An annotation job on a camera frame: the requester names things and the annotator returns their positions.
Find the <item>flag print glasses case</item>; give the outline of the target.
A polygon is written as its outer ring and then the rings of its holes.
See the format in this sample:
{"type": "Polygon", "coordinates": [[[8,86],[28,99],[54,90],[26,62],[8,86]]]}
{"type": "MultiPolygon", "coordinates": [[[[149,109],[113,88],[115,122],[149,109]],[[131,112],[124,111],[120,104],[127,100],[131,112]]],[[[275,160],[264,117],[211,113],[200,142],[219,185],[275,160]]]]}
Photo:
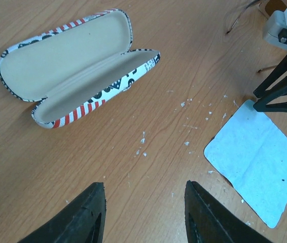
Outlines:
{"type": "Polygon", "coordinates": [[[132,26],[109,9],[31,37],[0,56],[0,80],[16,98],[34,102],[41,127],[66,126],[127,91],[160,60],[152,49],[132,50],[132,26]]]}

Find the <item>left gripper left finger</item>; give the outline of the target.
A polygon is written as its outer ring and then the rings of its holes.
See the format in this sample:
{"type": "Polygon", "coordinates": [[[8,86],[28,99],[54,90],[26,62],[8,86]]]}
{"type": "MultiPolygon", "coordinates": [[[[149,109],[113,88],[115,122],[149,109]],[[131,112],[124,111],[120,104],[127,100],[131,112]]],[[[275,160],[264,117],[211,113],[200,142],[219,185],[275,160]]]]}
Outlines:
{"type": "Polygon", "coordinates": [[[94,182],[20,242],[103,242],[105,218],[104,184],[94,182]]]}

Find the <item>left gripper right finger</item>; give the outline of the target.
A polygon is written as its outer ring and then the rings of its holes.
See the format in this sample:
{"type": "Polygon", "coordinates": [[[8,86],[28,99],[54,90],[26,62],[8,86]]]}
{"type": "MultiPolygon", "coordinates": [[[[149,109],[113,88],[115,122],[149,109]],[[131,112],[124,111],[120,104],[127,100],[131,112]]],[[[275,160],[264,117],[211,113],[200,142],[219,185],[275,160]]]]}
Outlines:
{"type": "Polygon", "coordinates": [[[185,189],[185,225],[188,242],[271,242],[190,180],[185,189]]]}

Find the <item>light blue cleaning cloth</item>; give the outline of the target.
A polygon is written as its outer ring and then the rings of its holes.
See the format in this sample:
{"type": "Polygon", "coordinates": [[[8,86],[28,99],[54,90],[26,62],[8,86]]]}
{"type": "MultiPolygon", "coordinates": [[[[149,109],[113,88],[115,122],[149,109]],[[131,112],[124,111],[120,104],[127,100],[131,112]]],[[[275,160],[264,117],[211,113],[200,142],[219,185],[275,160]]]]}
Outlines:
{"type": "Polygon", "coordinates": [[[287,205],[287,136],[245,101],[204,150],[204,156],[269,227],[287,205]]]}

